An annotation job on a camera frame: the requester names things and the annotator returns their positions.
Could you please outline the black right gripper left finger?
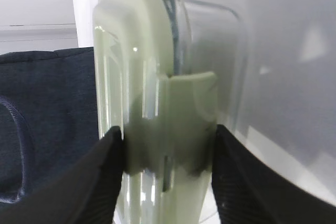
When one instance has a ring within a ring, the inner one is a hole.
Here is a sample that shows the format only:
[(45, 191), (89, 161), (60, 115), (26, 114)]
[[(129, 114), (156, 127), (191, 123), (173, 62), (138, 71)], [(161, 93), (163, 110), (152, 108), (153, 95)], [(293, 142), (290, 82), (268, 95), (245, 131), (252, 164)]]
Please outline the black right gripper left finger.
[(63, 177), (1, 211), (1, 223), (112, 223), (124, 171), (113, 126)]

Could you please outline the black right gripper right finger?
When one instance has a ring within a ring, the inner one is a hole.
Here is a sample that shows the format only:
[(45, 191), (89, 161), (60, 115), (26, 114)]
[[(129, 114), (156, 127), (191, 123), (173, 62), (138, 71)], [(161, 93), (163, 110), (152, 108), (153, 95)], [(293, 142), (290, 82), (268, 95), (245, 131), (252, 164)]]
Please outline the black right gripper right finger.
[(221, 223), (335, 223), (335, 206), (277, 174), (221, 124), (211, 184)]

